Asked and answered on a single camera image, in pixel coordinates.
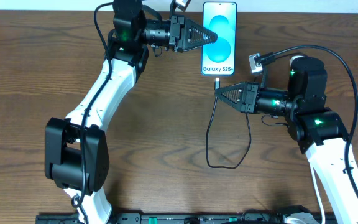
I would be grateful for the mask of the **white power strip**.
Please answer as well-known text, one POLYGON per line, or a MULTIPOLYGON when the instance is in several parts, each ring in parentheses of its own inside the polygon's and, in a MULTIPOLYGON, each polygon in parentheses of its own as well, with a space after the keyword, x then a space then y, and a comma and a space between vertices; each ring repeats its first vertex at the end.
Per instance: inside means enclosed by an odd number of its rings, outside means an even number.
POLYGON ((295 55, 295 56, 293 56, 293 57, 290 59, 290 66, 292 65, 292 63, 293 63, 296 59, 302 58, 302 57, 304 57, 304 55, 295 55))

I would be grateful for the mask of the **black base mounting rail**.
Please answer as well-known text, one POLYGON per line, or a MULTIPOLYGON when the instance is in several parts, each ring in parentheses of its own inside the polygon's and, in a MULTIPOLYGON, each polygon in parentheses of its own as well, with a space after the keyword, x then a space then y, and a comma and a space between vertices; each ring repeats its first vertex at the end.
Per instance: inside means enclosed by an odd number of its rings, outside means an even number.
POLYGON ((242 215, 145 215, 119 213, 107 221, 110 224, 214 224, 214 223, 321 223, 321 215, 298 212, 291 215, 246 212, 242 215))

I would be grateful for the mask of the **blue Samsung Galaxy smartphone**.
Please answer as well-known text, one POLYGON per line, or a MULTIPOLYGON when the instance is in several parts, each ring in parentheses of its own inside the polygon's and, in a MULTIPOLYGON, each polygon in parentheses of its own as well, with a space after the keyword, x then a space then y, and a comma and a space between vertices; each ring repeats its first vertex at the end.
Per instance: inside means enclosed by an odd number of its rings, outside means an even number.
POLYGON ((230 76, 234 74, 236 56, 237 4, 205 2, 203 26, 217 35, 215 42, 202 48, 201 74, 230 76))

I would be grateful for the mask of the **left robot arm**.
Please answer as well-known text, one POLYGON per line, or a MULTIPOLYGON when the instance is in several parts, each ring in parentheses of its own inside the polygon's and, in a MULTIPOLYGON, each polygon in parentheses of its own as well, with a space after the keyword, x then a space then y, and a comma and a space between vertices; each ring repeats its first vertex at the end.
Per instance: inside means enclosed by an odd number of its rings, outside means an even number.
POLYGON ((107 223, 112 205, 104 191, 109 170, 106 131, 124 96, 144 72, 149 49, 165 47, 187 52, 217 41, 215 32, 176 9, 187 1, 172 1, 170 15, 141 0, 114 0, 113 29, 101 36, 104 48, 99 77, 81 103, 65 118, 51 118, 45 127, 45 176, 71 198, 78 223, 107 223))

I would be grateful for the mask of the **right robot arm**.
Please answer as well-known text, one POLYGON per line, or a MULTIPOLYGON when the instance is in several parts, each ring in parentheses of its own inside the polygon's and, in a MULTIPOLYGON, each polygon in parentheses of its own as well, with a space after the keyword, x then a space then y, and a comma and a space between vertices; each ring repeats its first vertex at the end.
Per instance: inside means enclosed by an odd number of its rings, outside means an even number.
POLYGON ((283 116, 289 135, 320 179, 337 222, 358 223, 358 166, 351 135, 325 105, 327 77, 319 59, 294 56, 286 90, 255 82, 227 87, 217 83, 215 95, 241 113, 283 116))

